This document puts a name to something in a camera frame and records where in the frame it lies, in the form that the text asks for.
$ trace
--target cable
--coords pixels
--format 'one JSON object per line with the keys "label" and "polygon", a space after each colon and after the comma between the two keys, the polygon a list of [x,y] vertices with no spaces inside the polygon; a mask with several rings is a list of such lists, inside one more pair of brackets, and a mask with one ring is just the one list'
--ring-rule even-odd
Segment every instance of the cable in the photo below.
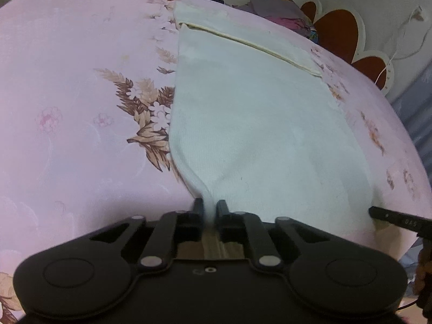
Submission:
{"label": "cable", "polygon": [[412,301],[411,303],[408,303],[408,304],[405,305],[405,306],[399,307],[397,310],[401,311],[401,310],[403,310],[403,309],[405,309],[405,308],[408,308],[408,307],[411,307],[412,305],[415,305],[416,303],[417,303],[417,300]]}
{"label": "cable", "polygon": [[420,47],[419,47],[417,50],[415,50],[414,52],[412,52],[412,53],[410,53],[409,55],[406,55],[406,56],[404,56],[404,57],[398,57],[398,58],[395,58],[395,60],[396,60],[396,61],[400,61],[401,59],[407,59],[407,58],[410,58],[411,56],[414,56],[416,53],[419,53],[420,50],[422,49],[423,45],[425,44],[425,41],[426,41],[427,35],[429,34],[429,31],[431,31],[431,29],[432,29],[432,23],[431,23],[429,29],[426,31],[425,36],[423,37],[423,41],[422,41]]}
{"label": "cable", "polygon": [[[418,6],[413,9],[413,11],[411,12],[410,17],[408,18],[408,20],[403,23],[404,28],[403,28],[402,40],[400,41],[401,43],[403,41],[403,38],[405,37],[405,33],[407,32],[407,25],[409,25],[409,23],[411,22],[411,19],[413,18],[413,15],[414,15],[414,13],[415,13],[415,11],[416,11],[417,8],[418,8]],[[389,66],[390,62],[396,56],[398,48],[399,48],[399,43],[396,40],[396,51],[394,52],[394,54],[392,55],[392,57],[390,57],[390,59],[388,60],[387,64],[383,68],[383,70],[378,74],[377,80],[375,80],[375,85],[377,84],[379,77],[381,77],[381,74],[387,69],[387,67]]]}

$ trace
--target white string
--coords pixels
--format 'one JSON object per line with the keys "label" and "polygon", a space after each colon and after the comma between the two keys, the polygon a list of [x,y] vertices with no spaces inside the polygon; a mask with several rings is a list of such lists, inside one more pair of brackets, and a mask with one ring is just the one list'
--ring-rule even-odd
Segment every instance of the white string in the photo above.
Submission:
{"label": "white string", "polygon": [[423,37],[422,43],[420,44],[420,46],[417,50],[413,51],[412,53],[410,53],[409,55],[406,55],[404,57],[395,58],[394,60],[400,61],[401,59],[407,59],[407,58],[410,58],[411,56],[414,56],[416,53],[419,53],[420,50],[422,49],[423,45],[425,44],[427,35],[429,34],[429,31],[431,31],[431,29],[432,29],[432,24],[430,25],[429,29],[426,31],[425,36]]}
{"label": "white string", "polygon": [[[406,22],[403,23],[403,35],[402,35],[402,39],[400,40],[400,42],[403,42],[403,38],[405,37],[405,33],[407,32],[407,25],[409,25],[409,23],[411,22],[411,19],[413,18],[414,12],[416,11],[417,7],[413,9],[413,11],[411,12],[410,17],[408,18],[408,20]],[[399,48],[399,43],[396,40],[396,51],[394,52],[394,54],[392,55],[392,57],[390,57],[390,59],[388,60],[387,64],[385,65],[385,67],[383,68],[383,70],[378,74],[377,80],[375,80],[375,85],[378,82],[379,77],[381,77],[381,74],[387,69],[387,67],[390,65],[390,62],[392,62],[393,58],[396,56],[397,52],[398,52],[398,48]]]}

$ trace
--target circular pad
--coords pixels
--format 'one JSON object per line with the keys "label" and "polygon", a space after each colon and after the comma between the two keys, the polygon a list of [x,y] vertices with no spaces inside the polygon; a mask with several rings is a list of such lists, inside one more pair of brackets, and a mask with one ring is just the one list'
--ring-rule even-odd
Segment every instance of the circular pad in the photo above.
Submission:
{"label": "circular pad", "polygon": [[49,264],[44,277],[57,287],[77,287],[89,281],[95,273],[94,266],[84,259],[60,259]]}
{"label": "circular pad", "polygon": [[15,271],[14,287],[26,312],[65,319],[109,307],[131,280],[115,246],[78,239],[26,259]]}
{"label": "circular pad", "polygon": [[396,310],[407,287],[398,262],[343,241],[308,244],[289,268],[297,295],[329,315],[357,317]]}

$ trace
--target white cloth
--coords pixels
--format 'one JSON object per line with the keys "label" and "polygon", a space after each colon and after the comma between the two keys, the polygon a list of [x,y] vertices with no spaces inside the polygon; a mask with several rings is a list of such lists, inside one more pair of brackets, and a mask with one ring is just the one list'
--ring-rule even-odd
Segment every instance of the white cloth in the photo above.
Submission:
{"label": "white cloth", "polygon": [[302,49],[293,46],[285,39],[274,37],[271,31],[263,33],[254,28],[245,28],[234,24],[227,18],[226,11],[210,11],[191,6],[184,2],[177,2],[174,10],[174,18],[177,29],[182,24],[190,28],[198,28],[224,38],[241,42],[264,51],[277,58],[293,64],[296,67],[321,77],[321,73],[308,55]]}
{"label": "white cloth", "polygon": [[225,199],[231,211],[265,222],[289,216],[339,236],[372,232],[368,164],[325,83],[293,65],[307,54],[289,45],[288,63],[248,46],[255,40],[200,30],[204,13],[189,15],[194,29],[180,30],[169,144],[185,182],[203,196],[207,220]]}

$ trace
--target pink bedsheet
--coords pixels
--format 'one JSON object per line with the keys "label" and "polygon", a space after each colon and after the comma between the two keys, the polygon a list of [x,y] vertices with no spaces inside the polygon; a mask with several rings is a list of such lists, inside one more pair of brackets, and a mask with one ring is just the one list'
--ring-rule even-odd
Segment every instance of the pink bedsheet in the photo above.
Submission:
{"label": "pink bedsheet", "polygon": [[[17,264],[30,254],[129,215],[154,220],[191,206],[168,147],[175,1],[13,0],[0,9],[4,313],[20,313],[5,294]],[[375,204],[431,217],[421,161],[369,79],[284,27],[219,3],[188,1],[308,51],[370,163]],[[376,237],[383,251],[398,257],[415,235],[387,227]],[[376,247],[373,235],[352,239]]]}

